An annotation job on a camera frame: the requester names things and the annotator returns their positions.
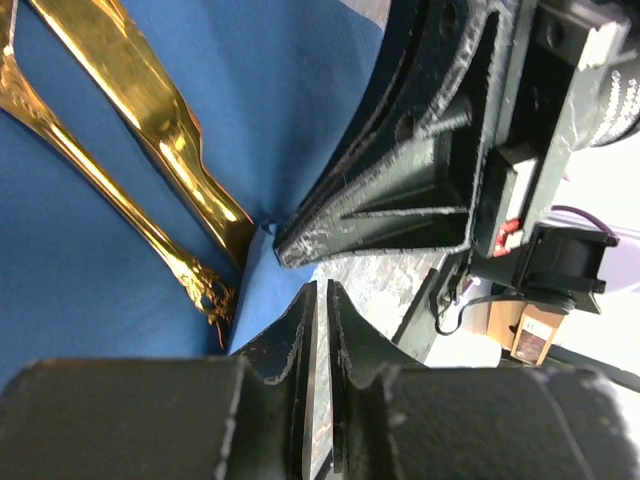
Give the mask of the gold knife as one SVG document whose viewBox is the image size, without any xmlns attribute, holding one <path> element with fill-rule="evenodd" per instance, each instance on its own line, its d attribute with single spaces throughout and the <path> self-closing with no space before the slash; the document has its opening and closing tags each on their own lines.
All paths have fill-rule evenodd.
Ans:
<svg viewBox="0 0 640 480">
<path fill-rule="evenodd" d="M 243 269 L 255 225 L 207 171 L 195 113 L 123 4 L 32 6 L 109 98 L 204 230 Z"/>
</svg>

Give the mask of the gold spoon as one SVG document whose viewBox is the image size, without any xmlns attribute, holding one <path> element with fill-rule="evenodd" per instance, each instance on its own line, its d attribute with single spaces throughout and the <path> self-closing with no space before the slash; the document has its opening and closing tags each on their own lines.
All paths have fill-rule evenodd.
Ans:
<svg viewBox="0 0 640 480">
<path fill-rule="evenodd" d="M 63 155 L 119 214 L 137 230 L 185 288 L 211 325 L 229 326 L 235 291 L 222 278 L 168 236 L 91 157 L 40 98 L 19 68 L 14 50 L 18 5 L 1 3 L 1 109 Z"/>
</svg>

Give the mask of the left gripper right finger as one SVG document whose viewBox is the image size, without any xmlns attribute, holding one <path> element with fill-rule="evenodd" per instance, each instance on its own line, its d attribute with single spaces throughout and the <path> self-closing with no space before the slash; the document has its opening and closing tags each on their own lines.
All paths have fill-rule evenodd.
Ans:
<svg viewBox="0 0 640 480">
<path fill-rule="evenodd" d="M 431 369 L 327 286 L 334 469 L 345 479 L 635 479 L 612 384 L 560 368 Z"/>
</svg>

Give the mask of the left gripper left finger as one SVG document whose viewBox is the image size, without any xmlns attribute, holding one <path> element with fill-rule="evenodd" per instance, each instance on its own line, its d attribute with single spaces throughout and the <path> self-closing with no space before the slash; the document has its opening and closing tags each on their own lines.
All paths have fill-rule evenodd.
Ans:
<svg viewBox="0 0 640 480">
<path fill-rule="evenodd" d="M 1 396 L 5 479 L 304 479 L 317 286 L 233 355 L 53 359 Z"/>
</svg>

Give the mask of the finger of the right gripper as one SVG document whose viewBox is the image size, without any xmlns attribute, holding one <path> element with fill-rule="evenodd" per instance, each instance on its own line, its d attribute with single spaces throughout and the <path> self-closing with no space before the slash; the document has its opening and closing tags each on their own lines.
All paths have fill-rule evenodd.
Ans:
<svg viewBox="0 0 640 480">
<path fill-rule="evenodd" d="M 366 90 L 276 237 L 288 268 L 359 254 L 484 252 L 489 153 L 509 134 L 526 1 L 394 1 Z"/>
</svg>

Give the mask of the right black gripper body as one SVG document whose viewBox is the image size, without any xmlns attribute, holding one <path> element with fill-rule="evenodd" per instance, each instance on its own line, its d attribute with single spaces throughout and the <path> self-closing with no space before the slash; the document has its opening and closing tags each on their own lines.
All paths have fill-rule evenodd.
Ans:
<svg viewBox="0 0 640 480">
<path fill-rule="evenodd" d="M 598 270 L 617 237 L 545 219 L 573 153 L 639 130 L 638 3 L 523 2 L 500 114 L 469 270 L 504 300 L 598 313 Z"/>
</svg>

